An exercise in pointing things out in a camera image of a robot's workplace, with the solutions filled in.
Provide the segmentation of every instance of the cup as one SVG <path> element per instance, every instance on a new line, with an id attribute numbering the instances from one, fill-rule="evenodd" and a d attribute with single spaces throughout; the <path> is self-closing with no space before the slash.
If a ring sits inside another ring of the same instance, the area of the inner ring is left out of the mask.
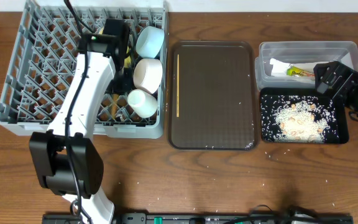
<path id="1" fill-rule="evenodd" d="M 162 79 L 162 64 L 157 59 L 142 59 L 134 71 L 135 87 L 153 94 L 158 90 Z"/>
<path id="2" fill-rule="evenodd" d="M 142 58 L 155 58 L 164 42 L 162 29 L 148 26 L 140 33 L 136 42 L 136 52 Z"/>
<path id="3" fill-rule="evenodd" d="M 132 90 L 128 95 L 128 104 L 141 118 L 149 118 L 157 110 L 157 100 L 143 90 Z"/>

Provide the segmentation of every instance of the white backdrop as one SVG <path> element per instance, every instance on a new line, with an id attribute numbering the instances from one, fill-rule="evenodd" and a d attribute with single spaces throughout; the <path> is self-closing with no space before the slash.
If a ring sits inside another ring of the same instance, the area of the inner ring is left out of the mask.
<path id="1" fill-rule="evenodd" d="M 36 0 L 62 6 L 63 0 Z M 0 0 L 0 11 L 22 11 L 25 0 Z M 358 0 L 166 0 L 171 12 L 358 12 Z M 163 0 L 71 0 L 74 6 L 162 7 Z"/>

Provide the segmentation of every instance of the wood grain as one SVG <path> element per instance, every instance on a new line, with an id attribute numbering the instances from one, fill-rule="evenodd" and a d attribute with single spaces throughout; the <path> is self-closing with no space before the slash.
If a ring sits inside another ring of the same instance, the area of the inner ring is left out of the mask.
<path id="1" fill-rule="evenodd" d="M 351 40 L 358 46 L 358 14 L 169 16 L 170 49 L 179 40 L 243 40 L 255 55 L 265 41 Z M 0 94 L 20 18 L 0 13 Z M 189 152 L 172 149 L 166 134 L 156 140 L 95 136 L 94 144 L 104 161 L 102 186 L 120 211 L 246 213 L 259 204 L 274 210 L 295 204 L 350 213 L 358 223 L 358 124 L 348 126 L 351 139 L 341 146 L 262 142 L 251 152 Z M 0 223 L 40 223 L 45 212 L 68 211 L 68 202 L 39 186 L 28 142 L 0 126 Z"/>

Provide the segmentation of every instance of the black tray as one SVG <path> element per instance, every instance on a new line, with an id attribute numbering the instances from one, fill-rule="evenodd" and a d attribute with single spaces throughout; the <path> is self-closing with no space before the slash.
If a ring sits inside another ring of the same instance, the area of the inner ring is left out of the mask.
<path id="1" fill-rule="evenodd" d="M 170 144 L 177 149 L 253 149 L 259 141 L 259 113 L 250 45 L 183 41 L 173 49 Z"/>
<path id="2" fill-rule="evenodd" d="M 330 106 L 331 99 L 327 96 L 323 96 L 320 93 L 317 93 L 313 89 L 304 89 L 304 88 L 264 88 L 260 91 L 260 106 L 266 108 L 265 110 L 260 110 L 260 119 L 264 124 L 261 124 L 261 137 L 263 141 L 274 142 L 274 140 L 267 134 L 266 127 L 269 120 L 273 120 L 273 114 L 271 109 L 278 106 L 278 103 L 274 103 L 277 100 L 278 96 L 315 96 L 318 99 L 315 103 L 318 102 L 319 105 L 323 105 L 328 110 L 335 109 L 335 121 L 328 123 L 330 126 L 330 131 L 327 131 L 324 135 L 325 142 L 323 144 L 344 144 L 349 140 L 349 132 L 347 130 L 346 123 L 346 113 L 343 102 L 333 101 L 332 106 Z M 297 103 L 300 100 L 290 100 L 291 103 Z M 315 114 L 316 119 L 321 119 L 321 115 Z M 270 125 L 269 131 L 273 131 L 273 134 L 280 132 L 280 127 L 278 125 Z"/>

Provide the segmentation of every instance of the gray dish rack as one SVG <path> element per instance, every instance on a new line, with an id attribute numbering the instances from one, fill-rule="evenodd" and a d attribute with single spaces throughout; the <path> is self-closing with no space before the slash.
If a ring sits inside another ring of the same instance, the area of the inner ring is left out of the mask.
<path id="1" fill-rule="evenodd" d="M 114 138 L 159 138 L 163 133 L 167 10 L 76 8 L 76 12 L 98 32 L 104 27 L 106 18 L 125 20 L 131 28 L 131 47 L 135 46 L 144 27 L 155 26 L 164 30 L 164 44 L 157 56 L 163 65 L 162 82 L 157 91 L 157 114 L 142 119 L 127 105 L 127 94 L 118 97 L 105 94 L 94 127 L 95 134 Z M 65 7 L 38 7 L 33 0 L 25 3 L 1 94 L 0 125 L 20 136 L 47 130 L 73 79 L 79 38 L 74 18 Z M 134 52 L 131 53 L 132 68 L 139 59 Z"/>

